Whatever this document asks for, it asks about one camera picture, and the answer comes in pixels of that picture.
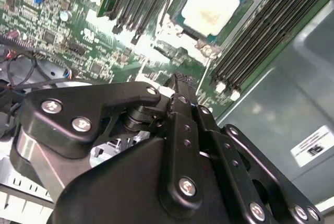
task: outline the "blue connector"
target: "blue connector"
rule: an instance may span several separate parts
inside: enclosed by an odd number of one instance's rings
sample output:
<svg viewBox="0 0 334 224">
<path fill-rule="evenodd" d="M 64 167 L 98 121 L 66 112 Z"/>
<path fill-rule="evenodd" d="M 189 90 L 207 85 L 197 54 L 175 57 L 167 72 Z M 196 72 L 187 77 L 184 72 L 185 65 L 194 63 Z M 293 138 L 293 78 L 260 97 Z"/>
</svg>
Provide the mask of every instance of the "blue connector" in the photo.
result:
<svg viewBox="0 0 334 224">
<path fill-rule="evenodd" d="M 44 0 L 33 0 L 33 2 L 37 5 L 40 5 L 43 3 Z"/>
</svg>

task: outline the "robotic arm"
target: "robotic arm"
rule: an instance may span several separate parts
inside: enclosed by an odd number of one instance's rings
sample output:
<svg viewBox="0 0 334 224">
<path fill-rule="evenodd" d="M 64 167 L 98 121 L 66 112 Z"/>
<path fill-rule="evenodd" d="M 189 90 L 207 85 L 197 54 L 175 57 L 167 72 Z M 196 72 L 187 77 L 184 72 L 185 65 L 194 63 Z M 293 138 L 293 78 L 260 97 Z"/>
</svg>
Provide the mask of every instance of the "robotic arm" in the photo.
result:
<svg viewBox="0 0 334 224">
<path fill-rule="evenodd" d="M 10 158 L 55 202 L 49 223 L 324 223 L 315 206 L 235 126 L 220 129 L 192 80 L 165 97 L 145 82 L 34 91 Z M 92 168 L 107 138 L 150 132 Z"/>
</svg>

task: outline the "label sticker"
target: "label sticker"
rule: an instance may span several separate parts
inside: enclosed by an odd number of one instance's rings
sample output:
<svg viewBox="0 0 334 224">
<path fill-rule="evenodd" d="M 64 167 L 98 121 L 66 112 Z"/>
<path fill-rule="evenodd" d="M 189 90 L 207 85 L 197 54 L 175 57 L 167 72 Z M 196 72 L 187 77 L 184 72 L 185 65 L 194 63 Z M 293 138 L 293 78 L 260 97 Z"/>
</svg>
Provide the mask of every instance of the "label sticker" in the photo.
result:
<svg viewBox="0 0 334 224">
<path fill-rule="evenodd" d="M 323 154 L 334 146 L 334 135 L 327 126 L 322 126 L 297 146 L 291 149 L 291 154 L 299 167 Z"/>
</svg>

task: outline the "silver screw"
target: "silver screw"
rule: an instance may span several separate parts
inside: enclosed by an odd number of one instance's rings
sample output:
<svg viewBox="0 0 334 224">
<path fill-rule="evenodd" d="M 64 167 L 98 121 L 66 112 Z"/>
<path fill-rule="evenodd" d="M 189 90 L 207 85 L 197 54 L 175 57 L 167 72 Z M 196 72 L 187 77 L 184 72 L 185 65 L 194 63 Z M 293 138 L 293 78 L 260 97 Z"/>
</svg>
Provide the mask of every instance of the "silver screw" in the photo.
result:
<svg viewBox="0 0 334 224">
<path fill-rule="evenodd" d="M 148 87 L 148 88 L 147 88 L 147 91 L 148 91 L 150 94 L 152 94 L 152 95 L 156 95 L 156 94 L 157 94 L 157 92 L 156 92 L 153 88 L 151 88 L 151 87 Z"/>
<path fill-rule="evenodd" d="M 210 111 L 208 109 L 206 109 L 205 107 L 201 107 L 202 112 L 205 114 L 210 114 Z"/>
<path fill-rule="evenodd" d="M 300 206 L 295 206 L 294 210 L 296 211 L 299 217 L 301 217 L 303 220 L 307 220 L 307 215 Z"/>
<path fill-rule="evenodd" d="M 187 103 L 188 101 L 187 101 L 187 99 L 184 97 L 184 96 L 182 96 L 182 95 L 180 95 L 179 97 L 178 97 L 178 99 L 182 102 L 182 103 Z"/>
<path fill-rule="evenodd" d="M 194 196 L 196 193 L 195 185 L 187 178 L 181 178 L 178 183 L 182 193 L 187 196 Z"/>
<path fill-rule="evenodd" d="M 238 135 L 238 131 L 234 127 L 230 127 L 230 131 L 234 135 Z"/>
<path fill-rule="evenodd" d="M 252 202 L 250 203 L 249 208 L 256 219 L 258 219 L 259 221 L 265 221 L 266 219 L 265 212 L 259 206 L 259 204 Z"/>
<path fill-rule="evenodd" d="M 72 121 L 72 127 L 78 132 L 88 132 L 92 125 L 84 118 L 76 118 Z"/>
<path fill-rule="evenodd" d="M 44 101 L 41 107 L 44 112 L 52 114 L 59 113 L 62 110 L 62 105 L 60 105 L 60 103 L 58 103 L 57 101 L 53 100 Z"/>
<path fill-rule="evenodd" d="M 310 207 L 308 207 L 307 210 L 308 210 L 309 214 L 310 214 L 314 219 L 319 220 L 319 216 L 317 215 L 317 213 L 316 213 L 313 209 L 311 209 Z"/>
</svg>

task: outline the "gray metal panel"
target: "gray metal panel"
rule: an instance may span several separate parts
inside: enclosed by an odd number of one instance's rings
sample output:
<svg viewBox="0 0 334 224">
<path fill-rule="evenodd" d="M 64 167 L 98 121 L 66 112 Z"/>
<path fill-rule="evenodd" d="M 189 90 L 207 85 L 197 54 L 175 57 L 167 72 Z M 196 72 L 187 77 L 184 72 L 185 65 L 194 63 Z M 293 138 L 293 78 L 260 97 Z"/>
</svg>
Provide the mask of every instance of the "gray metal panel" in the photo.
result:
<svg viewBox="0 0 334 224">
<path fill-rule="evenodd" d="M 314 203 L 334 196 L 334 148 L 303 167 L 290 150 L 321 126 L 334 132 L 334 0 L 218 120 L 235 124 Z"/>
</svg>

